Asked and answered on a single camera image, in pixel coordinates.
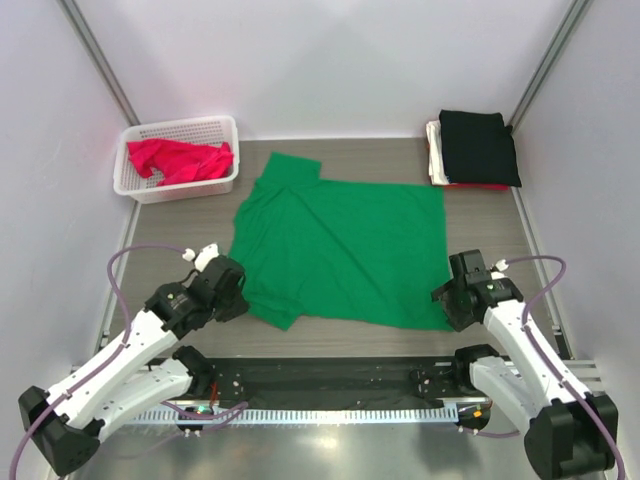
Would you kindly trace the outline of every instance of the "white plastic basket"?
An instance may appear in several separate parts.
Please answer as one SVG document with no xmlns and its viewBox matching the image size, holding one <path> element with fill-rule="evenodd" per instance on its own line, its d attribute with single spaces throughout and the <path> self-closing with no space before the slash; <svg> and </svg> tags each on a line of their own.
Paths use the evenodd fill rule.
<svg viewBox="0 0 640 480">
<path fill-rule="evenodd" d="M 220 146 L 227 142 L 233 152 L 233 165 L 228 175 L 215 180 L 182 183 L 179 185 L 156 185 L 164 177 L 156 171 L 149 178 L 142 178 L 129 161 L 127 142 L 165 138 L 199 145 Z M 240 148 L 235 120 L 228 115 L 192 118 L 173 122 L 151 123 L 126 129 L 120 136 L 116 166 L 113 172 L 113 189 L 119 195 L 126 195 L 140 203 L 157 203 L 182 198 L 202 197 L 229 193 L 233 180 L 240 169 Z"/>
</svg>

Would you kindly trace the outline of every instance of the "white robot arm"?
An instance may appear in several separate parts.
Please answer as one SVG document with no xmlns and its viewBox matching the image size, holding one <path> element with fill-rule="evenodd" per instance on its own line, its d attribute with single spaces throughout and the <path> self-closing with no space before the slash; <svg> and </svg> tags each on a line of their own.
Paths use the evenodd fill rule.
<svg viewBox="0 0 640 480">
<path fill-rule="evenodd" d="M 244 269 L 219 255 L 215 244 L 184 258 L 193 261 L 191 282 L 161 285 L 124 332 L 61 382 L 27 389 L 18 403 L 25 429 L 61 396 L 33 434 L 33 441 L 58 475 L 86 463 L 126 421 L 158 403 L 185 394 L 202 397 L 214 381 L 211 364 L 193 347 L 179 348 L 160 367 L 131 380 L 141 367 L 211 320 L 225 322 L 248 310 L 242 297 Z M 116 349 L 120 354 L 95 373 Z M 93 375 L 69 394 L 80 379 Z"/>
<path fill-rule="evenodd" d="M 479 322 L 502 344 L 518 374 L 489 345 L 455 353 L 457 380 L 480 390 L 525 437 L 529 461 L 542 479 L 608 470 L 614 465 L 618 411 L 607 395 L 593 395 L 564 365 L 533 318 L 525 319 L 523 296 L 497 268 L 487 269 L 480 251 L 449 257 L 453 278 L 432 293 L 456 331 Z M 598 423 L 585 411 L 591 409 Z M 602 428 L 611 436 L 605 441 Z"/>
</svg>

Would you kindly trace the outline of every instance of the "green t-shirt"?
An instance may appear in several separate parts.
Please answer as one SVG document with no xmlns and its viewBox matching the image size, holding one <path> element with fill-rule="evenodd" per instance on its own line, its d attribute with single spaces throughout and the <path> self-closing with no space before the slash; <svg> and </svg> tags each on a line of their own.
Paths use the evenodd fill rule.
<svg viewBox="0 0 640 480">
<path fill-rule="evenodd" d="M 282 329 L 299 315 L 451 330 L 430 293 L 449 279 L 442 190 L 320 178 L 273 153 L 235 218 L 230 256 L 250 312 Z"/>
</svg>

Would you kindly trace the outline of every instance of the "folded clothes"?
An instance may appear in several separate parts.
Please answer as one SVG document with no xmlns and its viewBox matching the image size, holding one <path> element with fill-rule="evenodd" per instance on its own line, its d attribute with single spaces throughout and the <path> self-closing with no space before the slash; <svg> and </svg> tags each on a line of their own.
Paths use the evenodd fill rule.
<svg viewBox="0 0 640 480">
<path fill-rule="evenodd" d="M 159 187 L 222 178 L 233 163 L 228 143 L 214 147 L 152 138 L 127 146 L 131 163 L 142 178 L 151 177 L 152 168 L 162 172 Z"/>
<path fill-rule="evenodd" d="M 439 120 L 427 123 L 427 141 L 429 148 L 429 178 L 431 184 L 447 188 L 485 188 L 488 190 L 509 190 L 507 185 L 484 183 L 450 183 L 445 174 L 444 160 L 442 158 L 441 125 Z"/>
<path fill-rule="evenodd" d="M 511 130 L 500 113 L 442 110 L 442 158 L 449 181 L 521 187 Z"/>
</svg>

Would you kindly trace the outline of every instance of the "cable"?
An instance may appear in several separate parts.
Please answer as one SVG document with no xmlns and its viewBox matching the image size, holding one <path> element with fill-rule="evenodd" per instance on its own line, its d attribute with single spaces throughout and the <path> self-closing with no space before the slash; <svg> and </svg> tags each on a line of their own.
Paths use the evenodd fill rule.
<svg viewBox="0 0 640 480">
<path fill-rule="evenodd" d="M 215 432 L 217 430 L 220 430 L 220 429 L 226 427 L 227 425 L 229 425 L 229 423 L 231 423 L 233 420 L 235 420 L 240 415 L 242 415 L 242 413 L 246 410 L 246 408 L 248 406 L 249 405 L 246 402 L 242 402 L 242 403 L 239 403 L 238 405 L 236 405 L 234 407 L 231 407 L 230 409 L 226 410 L 225 412 L 222 412 L 221 414 L 219 414 L 220 416 L 228 415 L 229 413 L 232 413 L 232 415 L 230 415 L 229 418 L 223 420 L 220 423 L 216 423 L 215 425 L 211 425 L 210 427 L 203 428 L 201 430 L 201 433 Z M 196 420 L 203 419 L 203 418 L 206 419 L 207 415 L 196 414 L 196 417 L 198 417 Z M 185 437 L 185 435 L 184 435 L 183 432 L 174 433 L 173 435 L 170 435 L 169 437 L 162 439 L 161 441 L 159 441 L 158 443 L 156 443 L 155 445 L 153 445 L 152 447 L 148 448 L 147 450 L 145 450 L 145 451 L 143 451 L 141 453 L 136 453 L 134 455 L 113 455 L 111 458 L 116 458 L 118 460 L 136 460 L 136 459 L 141 458 L 141 457 L 143 457 L 145 455 L 148 455 L 151 452 L 154 452 L 154 451 L 158 450 L 160 447 L 166 445 L 167 443 L 171 443 L 173 440 L 175 440 L 177 438 L 184 438 L 184 437 Z"/>
<path fill-rule="evenodd" d="M 229 413 L 233 412 L 234 410 L 242 411 L 249 406 L 247 402 L 240 402 L 239 404 L 234 405 L 233 407 L 225 410 L 224 412 L 215 413 L 213 415 L 205 415 L 203 413 L 187 412 L 186 410 L 183 410 L 180 407 L 169 402 L 162 402 L 162 405 L 164 405 L 165 407 L 169 407 L 171 410 L 175 410 L 181 416 L 185 418 L 189 418 L 191 420 L 217 420 L 219 418 L 227 416 Z"/>
<path fill-rule="evenodd" d="M 186 251 L 184 248 L 176 247 L 174 245 L 167 245 L 164 243 L 144 243 L 140 245 L 132 245 L 130 247 L 123 248 L 122 250 L 116 252 L 109 259 L 109 261 L 107 262 L 107 277 L 109 279 L 109 284 L 113 289 L 113 293 L 115 294 L 116 299 L 118 301 L 118 305 L 122 309 L 122 314 L 124 316 L 125 327 L 124 327 L 124 335 L 122 337 L 122 342 L 120 343 L 120 345 L 118 345 L 118 347 L 114 350 L 114 352 L 109 356 L 109 358 L 107 358 L 104 362 L 102 362 L 86 377 L 78 380 L 78 382 L 76 382 L 72 387 L 70 387 L 65 394 L 60 395 L 58 398 L 56 398 L 53 401 L 53 403 L 51 403 L 47 408 L 45 408 L 44 411 L 40 415 L 38 415 L 38 417 L 33 421 L 33 423 L 29 426 L 24 436 L 18 443 L 18 447 L 16 448 L 16 451 L 13 454 L 13 458 L 11 459 L 11 465 L 9 467 L 9 480 L 17 479 L 18 464 L 20 463 L 20 457 L 22 456 L 22 453 L 24 452 L 24 449 L 27 446 L 27 443 L 29 442 L 31 437 L 34 435 L 36 430 L 38 430 L 42 422 L 44 422 L 44 420 L 51 414 L 51 412 L 53 412 L 56 408 L 58 408 L 58 406 L 60 406 L 62 402 L 70 398 L 74 394 L 74 392 L 82 388 L 83 385 L 85 385 L 88 381 L 90 381 L 92 378 L 94 378 L 96 375 L 102 372 L 105 368 L 107 368 L 111 363 L 113 363 L 113 361 L 118 357 L 118 355 L 120 355 L 120 353 L 124 350 L 125 345 L 127 344 L 129 337 L 131 336 L 131 311 L 129 310 L 129 307 L 127 306 L 127 302 L 124 298 L 124 295 L 120 290 L 120 288 L 118 287 L 118 283 L 116 282 L 116 279 L 113 275 L 113 264 L 116 262 L 118 258 L 120 258 L 125 253 L 133 252 L 135 250 L 147 249 L 147 248 L 162 248 L 162 249 L 172 250 L 178 253 L 184 253 Z M 187 417 L 189 415 L 189 412 L 185 412 L 184 410 L 178 407 L 175 407 L 174 410 L 179 411 L 181 415 L 184 415 Z"/>
<path fill-rule="evenodd" d="M 551 359 L 547 356 L 545 351 L 542 349 L 542 346 L 540 345 L 538 340 L 535 338 L 535 336 L 531 332 L 531 326 L 528 323 L 529 313 L 531 312 L 531 309 L 533 308 L 535 303 L 538 302 L 547 292 L 549 292 L 564 276 L 565 272 L 567 271 L 567 263 L 562 258 L 551 256 L 551 255 L 531 255 L 528 257 L 519 257 L 519 258 L 507 260 L 506 263 L 507 265 L 511 265 L 513 263 L 519 263 L 519 262 L 525 262 L 525 261 L 531 261 L 531 260 L 553 260 L 560 264 L 560 271 L 556 274 L 553 280 L 551 280 L 547 285 L 545 285 L 545 287 L 542 290 L 540 290 L 531 300 L 525 303 L 524 309 L 522 310 L 522 326 L 524 328 L 524 332 L 527 335 L 527 338 L 529 339 L 531 344 L 533 345 L 533 348 L 536 350 L 536 352 L 538 352 L 538 355 L 540 355 L 540 358 L 542 359 L 542 361 L 545 363 L 545 365 L 547 365 L 547 367 L 549 367 L 549 370 L 551 370 L 551 373 L 553 373 L 553 376 L 556 377 L 558 382 L 560 382 L 560 385 L 562 385 L 564 388 L 567 389 L 567 391 L 576 399 L 576 401 L 584 409 L 587 415 L 589 415 L 591 420 L 593 420 L 593 423 L 596 425 L 596 427 L 604 437 L 605 441 L 607 442 L 607 445 L 611 449 L 611 452 L 613 453 L 613 456 L 616 460 L 616 464 L 618 466 L 618 480 L 624 480 L 627 478 L 626 470 L 624 466 L 624 460 L 622 459 L 622 454 L 620 453 L 620 450 L 618 449 L 618 446 L 616 445 L 615 440 L 609 433 L 609 430 L 607 429 L 606 425 L 602 422 L 598 414 L 593 410 L 593 408 L 591 408 L 591 406 L 586 402 L 586 400 L 582 398 L 580 393 L 564 378 L 562 373 L 555 367 Z"/>
</svg>

